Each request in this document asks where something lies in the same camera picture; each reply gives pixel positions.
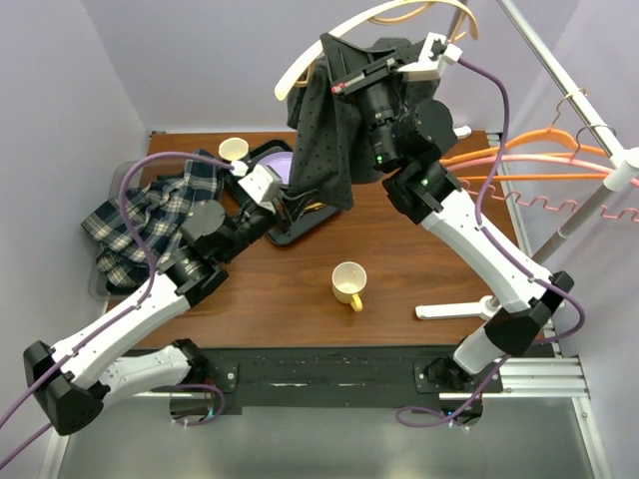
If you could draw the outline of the white wooden hanger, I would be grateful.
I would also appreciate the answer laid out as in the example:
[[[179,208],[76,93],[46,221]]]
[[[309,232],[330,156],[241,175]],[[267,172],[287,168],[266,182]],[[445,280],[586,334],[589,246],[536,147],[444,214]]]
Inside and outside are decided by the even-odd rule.
[[[468,6],[461,1],[386,1],[368,8],[360,13],[353,15],[352,17],[344,20],[340,24],[333,27],[329,33],[335,37],[342,37],[344,34],[358,27],[364,22],[375,23],[378,25],[399,23],[398,18],[381,19],[380,15],[389,10],[408,6],[410,4],[421,4],[413,12],[406,13],[405,16],[410,19],[412,16],[417,15],[417,10],[420,8],[425,11],[433,4],[449,5],[456,9],[460,15],[460,19],[456,21],[453,33],[448,34],[447,37],[451,40],[456,38],[455,33],[459,29],[459,25],[466,20],[468,22],[468,33],[473,40],[479,39],[478,22],[474,13]],[[317,40],[307,49],[305,49],[288,67],[283,73],[280,79],[277,81],[274,87],[274,94],[278,101],[283,101],[287,98],[289,92],[301,81],[301,77],[308,71],[314,61],[321,55],[323,51],[321,41]]]

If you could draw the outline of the dark dotted garment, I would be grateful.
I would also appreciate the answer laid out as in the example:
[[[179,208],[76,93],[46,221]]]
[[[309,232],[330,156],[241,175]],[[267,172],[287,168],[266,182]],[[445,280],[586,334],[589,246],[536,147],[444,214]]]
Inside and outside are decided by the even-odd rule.
[[[297,132],[289,195],[313,191],[318,201],[341,210],[353,207],[352,187],[377,182],[361,115],[330,91],[324,57],[315,63],[307,86],[293,88],[287,98],[287,125]]]

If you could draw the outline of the navy white plaid skirt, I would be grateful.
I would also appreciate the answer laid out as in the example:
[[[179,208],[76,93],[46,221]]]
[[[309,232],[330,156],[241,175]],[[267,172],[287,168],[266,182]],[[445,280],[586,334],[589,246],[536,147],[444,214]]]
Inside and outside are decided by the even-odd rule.
[[[223,189],[223,170],[187,160],[181,173],[158,176],[143,188],[127,191],[131,222],[157,263],[180,247],[180,225],[193,206],[220,199]],[[119,203],[117,196],[105,201],[81,222],[81,228],[101,247],[96,267],[106,278],[108,293],[127,295],[148,279],[149,267],[127,230]]]

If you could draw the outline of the orange hanger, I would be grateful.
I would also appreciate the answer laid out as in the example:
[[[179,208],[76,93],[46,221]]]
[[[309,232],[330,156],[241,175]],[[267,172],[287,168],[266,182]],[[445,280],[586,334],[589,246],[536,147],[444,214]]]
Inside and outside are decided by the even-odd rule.
[[[523,148],[533,144],[553,144],[562,148],[562,151],[548,153],[512,153],[512,150]],[[444,159],[442,163],[453,170],[463,170],[479,165],[492,164],[497,157],[500,145],[489,147],[483,150],[477,150],[470,153],[454,155],[448,159]],[[525,132],[514,139],[506,142],[505,154],[502,158],[504,162],[529,162],[529,163],[548,163],[567,166],[569,168],[582,169],[590,171],[590,174],[571,174],[569,179],[574,180],[594,180],[603,178],[605,174],[611,172],[611,169],[592,162],[580,160],[577,155],[586,153],[595,157],[604,158],[606,153],[600,147],[589,145],[581,145],[577,138],[572,134],[548,127],[540,130]]]

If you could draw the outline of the pink hanger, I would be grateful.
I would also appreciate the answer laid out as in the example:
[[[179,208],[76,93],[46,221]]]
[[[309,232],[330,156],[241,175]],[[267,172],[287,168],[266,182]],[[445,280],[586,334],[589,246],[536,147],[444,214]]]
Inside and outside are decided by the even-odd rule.
[[[463,170],[453,170],[461,175],[461,182],[464,188],[475,198],[480,193],[480,187],[488,180],[488,173],[492,164],[479,165]],[[505,167],[537,164],[553,167],[566,167],[564,171],[550,171],[549,173],[505,173]],[[479,167],[487,167],[484,174],[474,173],[479,171]],[[590,174],[590,171],[569,168],[563,165],[548,163],[529,162],[502,162],[499,167],[504,167],[503,173],[497,173],[490,181],[486,190],[486,199],[512,202],[520,207],[538,207],[552,213],[576,213],[578,207],[582,206],[580,200],[585,199],[585,193],[589,193],[587,187],[594,187],[597,182],[601,183],[610,173],[603,178],[594,180],[574,180],[569,179],[571,174]],[[611,207],[610,201],[604,200],[603,207],[596,207],[596,216],[602,220],[616,222],[628,221],[638,226],[638,206]]]

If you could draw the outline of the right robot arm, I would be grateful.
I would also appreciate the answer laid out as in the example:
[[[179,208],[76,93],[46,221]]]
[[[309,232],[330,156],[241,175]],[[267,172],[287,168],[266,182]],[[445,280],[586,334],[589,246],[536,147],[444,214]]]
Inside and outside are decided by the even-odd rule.
[[[527,257],[441,163],[457,142],[448,108],[432,98],[406,102],[402,84],[440,77],[443,65],[459,62],[456,45],[436,35],[429,35],[420,49],[364,49],[330,33],[322,34],[320,42],[331,93],[358,108],[374,166],[387,175],[382,186],[390,202],[450,246],[498,300],[484,325],[424,369],[429,382],[468,391],[494,360],[518,357],[528,349],[574,281]]]

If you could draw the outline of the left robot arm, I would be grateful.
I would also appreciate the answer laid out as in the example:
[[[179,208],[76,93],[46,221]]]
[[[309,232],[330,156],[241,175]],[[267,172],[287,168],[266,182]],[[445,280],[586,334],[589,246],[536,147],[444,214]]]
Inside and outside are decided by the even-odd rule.
[[[194,206],[181,225],[182,246],[137,291],[72,336],[26,348],[27,383],[56,432],[74,434],[106,407],[140,392],[205,386],[209,361],[189,339],[147,355],[126,353],[210,296],[229,276],[225,264],[271,229],[287,230],[309,201],[283,194],[261,204],[248,199],[233,216],[214,200]]]

